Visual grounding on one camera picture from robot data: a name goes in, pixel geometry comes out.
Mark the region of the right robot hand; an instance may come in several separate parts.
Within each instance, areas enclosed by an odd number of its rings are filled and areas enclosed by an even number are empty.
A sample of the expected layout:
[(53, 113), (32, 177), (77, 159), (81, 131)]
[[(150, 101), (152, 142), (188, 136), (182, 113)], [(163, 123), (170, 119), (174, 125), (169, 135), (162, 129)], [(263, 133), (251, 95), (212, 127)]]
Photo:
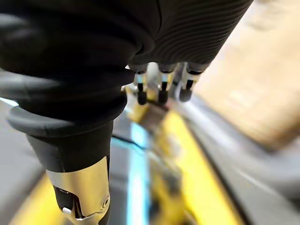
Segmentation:
[(76, 225), (105, 225), (113, 121), (142, 66), (214, 60), (249, 0), (3, 0), (0, 95)]

